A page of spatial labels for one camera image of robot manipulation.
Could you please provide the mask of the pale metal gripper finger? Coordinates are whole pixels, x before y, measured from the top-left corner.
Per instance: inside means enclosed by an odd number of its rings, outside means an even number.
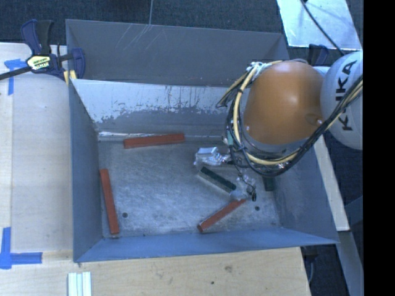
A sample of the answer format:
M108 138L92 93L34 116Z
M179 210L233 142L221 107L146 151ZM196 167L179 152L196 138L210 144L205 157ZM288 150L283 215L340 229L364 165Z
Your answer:
M231 161L230 154L222 154L217 147L201 147L195 153L194 166L219 167Z
M238 173L236 189L230 192L230 197L234 200L256 201L256 180L245 173Z

